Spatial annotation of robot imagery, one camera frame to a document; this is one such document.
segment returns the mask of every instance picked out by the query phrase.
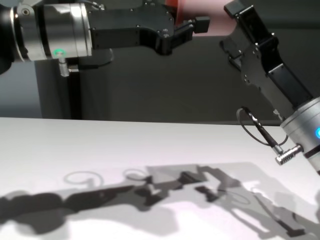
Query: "screw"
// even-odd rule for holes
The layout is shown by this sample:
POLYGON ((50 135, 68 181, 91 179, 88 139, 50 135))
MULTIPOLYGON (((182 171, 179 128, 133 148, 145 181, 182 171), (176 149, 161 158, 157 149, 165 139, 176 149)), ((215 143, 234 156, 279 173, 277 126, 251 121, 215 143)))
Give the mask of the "screw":
POLYGON ((30 15, 29 9, 27 9, 27 8, 22 9, 22 14, 26 15, 26 16, 30 15))

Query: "green indicator light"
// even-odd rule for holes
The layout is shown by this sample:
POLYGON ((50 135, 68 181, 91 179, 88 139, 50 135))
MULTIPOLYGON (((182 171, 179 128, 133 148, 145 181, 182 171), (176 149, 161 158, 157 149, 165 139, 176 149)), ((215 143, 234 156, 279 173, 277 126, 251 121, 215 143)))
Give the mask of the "green indicator light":
POLYGON ((65 50, 58 48, 56 50, 54 50, 53 55, 57 56, 57 57, 63 57, 65 56, 67 53, 65 50))

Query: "metal connector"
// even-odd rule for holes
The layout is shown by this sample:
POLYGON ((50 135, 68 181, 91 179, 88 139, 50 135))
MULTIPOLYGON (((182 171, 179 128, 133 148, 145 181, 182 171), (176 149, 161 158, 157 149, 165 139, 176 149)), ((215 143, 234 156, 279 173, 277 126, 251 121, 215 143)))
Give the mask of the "metal connector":
POLYGON ((283 164, 289 162, 291 159, 293 159, 297 154, 302 153, 304 151, 304 148, 301 145, 297 145, 294 148, 280 154, 275 158, 276 162, 282 166, 283 164))
POLYGON ((60 70, 60 75, 62 77, 69 77, 70 72, 68 68, 68 63, 65 58, 59 58, 59 70, 60 70))

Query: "metal cylinder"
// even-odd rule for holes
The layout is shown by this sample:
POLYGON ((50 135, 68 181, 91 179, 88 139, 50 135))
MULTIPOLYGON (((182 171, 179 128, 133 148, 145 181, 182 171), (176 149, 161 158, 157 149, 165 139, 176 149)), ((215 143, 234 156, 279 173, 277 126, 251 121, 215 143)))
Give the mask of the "metal cylinder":
POLYGON ((15 48, 22 61, 77 58, 92 55, 92 40, 84 3, 11 9, 15 48))
POLYGON ((92 55, 90 26, 83 3, 45 5, 43 13, 52 58, 92 55))
POLYGON ((320 174, 320 97, 301 106, 281 127, 320 174))

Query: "gray wall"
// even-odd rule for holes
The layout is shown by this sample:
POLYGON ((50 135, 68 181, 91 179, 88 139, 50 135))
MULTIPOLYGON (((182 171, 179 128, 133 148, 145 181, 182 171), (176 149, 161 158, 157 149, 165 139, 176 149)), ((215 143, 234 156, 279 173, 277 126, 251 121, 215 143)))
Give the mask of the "gray wall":
MULTIPOLYGON (((10 7, 18 0, 0 0, 0 4, 10 7)), ((34 63, 13 63, 0 75, 0 117, 42 117, 34 63)))

